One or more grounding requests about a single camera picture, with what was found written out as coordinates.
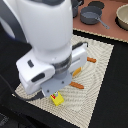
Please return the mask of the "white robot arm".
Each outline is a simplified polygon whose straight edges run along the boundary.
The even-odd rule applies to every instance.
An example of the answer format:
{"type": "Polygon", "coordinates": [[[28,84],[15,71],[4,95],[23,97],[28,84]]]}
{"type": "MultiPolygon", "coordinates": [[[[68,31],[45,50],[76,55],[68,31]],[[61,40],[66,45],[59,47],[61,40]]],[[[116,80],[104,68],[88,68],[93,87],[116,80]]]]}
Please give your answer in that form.
{"type": "Polygon", "coordinates": [[[87,45],[71,44],[71,0],[0,0],[0,23],[13,39],[32,46],[16,62],[27,94],[59,91],[87,61],[87,45]]]}

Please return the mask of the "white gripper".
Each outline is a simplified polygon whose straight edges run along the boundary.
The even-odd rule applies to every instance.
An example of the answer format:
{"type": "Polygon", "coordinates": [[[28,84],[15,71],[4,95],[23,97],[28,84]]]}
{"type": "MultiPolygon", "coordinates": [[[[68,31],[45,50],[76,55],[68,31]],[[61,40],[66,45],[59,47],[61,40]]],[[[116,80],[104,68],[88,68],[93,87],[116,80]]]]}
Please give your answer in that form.
{"type": "Polygon", "coordinates": [[[41,89],[41,85],[55,74],[68,71],[72,74],[84,66],[87,61],[87,43],[69,45],[66,48],[54,49],[44,54],[36,54],[31,49],[17,62],[19,79],[27,94],[41,89]]]}

